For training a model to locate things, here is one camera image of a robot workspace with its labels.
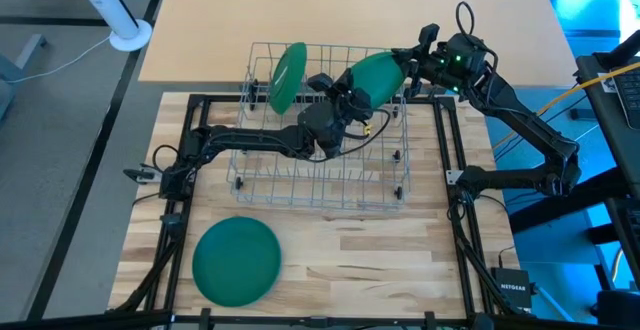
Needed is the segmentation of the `black laptop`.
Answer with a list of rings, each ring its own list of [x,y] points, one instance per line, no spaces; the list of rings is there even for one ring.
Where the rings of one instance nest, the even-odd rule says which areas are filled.
[[[640,63],[639,68],[617,75],[613,80],[628,126],[640,130]]]

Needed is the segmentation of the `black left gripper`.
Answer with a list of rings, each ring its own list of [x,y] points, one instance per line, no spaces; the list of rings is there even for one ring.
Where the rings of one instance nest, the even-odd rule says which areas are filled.
[[[335,81],[320,73],[310,77],[306,85],[325,100],[313,103],[298,115],[303,126],[324,152],[326,158],[338,157],[346,128],[357,121],[366,124],[373,116],[367,92],[353,86],[353,74],[347,68]]]

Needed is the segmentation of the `white tower fan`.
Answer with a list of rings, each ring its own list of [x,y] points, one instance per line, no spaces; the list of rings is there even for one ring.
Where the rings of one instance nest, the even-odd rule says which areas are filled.
[[[152,36],[151,25],[136,19],[123,0],[89,0],[111,31],[110,45],[122,52],[133,52],[145,47]]]

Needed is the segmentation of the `grey furniture leg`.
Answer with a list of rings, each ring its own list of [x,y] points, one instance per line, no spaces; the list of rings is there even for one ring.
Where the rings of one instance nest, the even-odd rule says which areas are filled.
[[[31,60],[47,44],[41,34],[32,35],[15,61],[0,53],[0,120],[16,96],[17,80],[25,78]]]

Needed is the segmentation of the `grey metal clamp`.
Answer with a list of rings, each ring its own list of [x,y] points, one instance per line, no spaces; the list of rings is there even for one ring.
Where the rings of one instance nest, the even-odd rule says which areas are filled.
[[[161,174],[155,169],[124,169],[123,173],[139,185],[159,183],[161,181]]]

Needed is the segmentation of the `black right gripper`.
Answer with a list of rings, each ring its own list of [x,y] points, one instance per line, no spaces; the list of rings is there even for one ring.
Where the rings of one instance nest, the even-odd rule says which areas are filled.
[[[434,85],[456,93],[482,92],[493,82],[493,66],[486,60],[493,51],[473,35],[455,34],[448,41],[436,41],[440,26],[424,26],[418,44],[411,48],[393,48],[394,54],[424,54],[424,75]],[[415,73],[405,86],[403,97],[415,98],[422,89],[421,77]]]

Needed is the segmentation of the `black side table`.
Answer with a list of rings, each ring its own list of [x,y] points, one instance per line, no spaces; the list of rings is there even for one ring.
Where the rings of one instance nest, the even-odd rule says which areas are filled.
[[[576,59],[584,87],[600,129],[616,162],[614,169],[593,177],[602,184],[617,240],[640,290],[640,130],[628,126],[613,78],[639,68],[640,30],[610,52],[595,52]]]

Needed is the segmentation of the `black aluminium frame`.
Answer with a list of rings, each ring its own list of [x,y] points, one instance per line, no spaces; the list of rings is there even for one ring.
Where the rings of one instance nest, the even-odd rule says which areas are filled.
[[[411,188],[391,209],[354,210],[240,202],[227,180],[230,152],[195,177],[193,196],[172,203],[155,185],[138,190],[109,303],[122,304],[179,238],[143,298],[145,310],[171,311],[177,322],[221,325],[463,326],[497,306],[457,247],[445,172],[476,160],[491,165],[482,116],[449,97],[407,105]],[[223,307],[192,278],[204,233],[230,217],[268,225],[282,249],[280,276],[260,300]]]

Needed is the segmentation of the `black Netgear switch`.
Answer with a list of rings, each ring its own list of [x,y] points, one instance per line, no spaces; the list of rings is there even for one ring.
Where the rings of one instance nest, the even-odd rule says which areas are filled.
[[[530,312],[532,292],[527,271],[494,267],[491,273],[501,291],[520,310]]]

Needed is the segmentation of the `black rounded case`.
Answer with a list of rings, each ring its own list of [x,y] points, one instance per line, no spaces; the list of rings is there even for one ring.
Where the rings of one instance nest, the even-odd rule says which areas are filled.
[[[595,317],[600,325],[640,330],[640,293],[600,291],[595,304]]]

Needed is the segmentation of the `light wooden desk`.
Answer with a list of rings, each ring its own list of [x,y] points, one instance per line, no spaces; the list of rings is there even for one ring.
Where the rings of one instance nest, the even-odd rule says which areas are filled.
[[[240,82],[255,43],[411,47],[431,23],[441,40],[471,29],[515,86],[573,81],[574,57],[550,0],[163,0],[139,78]]]

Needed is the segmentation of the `green round plate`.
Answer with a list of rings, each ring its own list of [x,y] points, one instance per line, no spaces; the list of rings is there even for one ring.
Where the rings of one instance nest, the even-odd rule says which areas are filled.
[[[392,98],[406,75],[392,52],[380,52],[364,58],[351,67],[353,86],[370,97],[372,108],[379,108]]]
[[[277,282],[282,250],[273,230],[249,217],[230,217],[211,226],[192,258],[200,293],[223,307],[243,307],[263,298]]]
[[[305,73],[306,62],[307,46],[304,42],[291,44],[281,56],[269,89],[269,104],[276,114],[284,114],[293,104]]]

